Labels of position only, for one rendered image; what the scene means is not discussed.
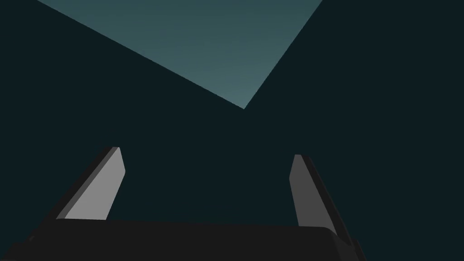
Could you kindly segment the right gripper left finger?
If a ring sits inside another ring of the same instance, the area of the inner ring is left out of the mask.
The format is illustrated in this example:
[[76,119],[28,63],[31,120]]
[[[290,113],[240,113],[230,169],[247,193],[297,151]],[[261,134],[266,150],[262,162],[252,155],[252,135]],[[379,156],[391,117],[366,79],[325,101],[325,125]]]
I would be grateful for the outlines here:
[[106,147],[47,214],[47,220],[105,220],[126,169],[121,149]]

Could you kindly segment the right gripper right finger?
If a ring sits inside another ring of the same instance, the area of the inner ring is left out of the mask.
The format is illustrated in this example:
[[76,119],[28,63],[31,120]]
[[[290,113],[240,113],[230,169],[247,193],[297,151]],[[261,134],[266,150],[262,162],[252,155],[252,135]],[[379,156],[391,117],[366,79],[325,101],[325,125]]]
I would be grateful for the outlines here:
[[310,157],[294,155],[289,183],[299,226],[327,228],[346,244],[352,244],[345,223]]

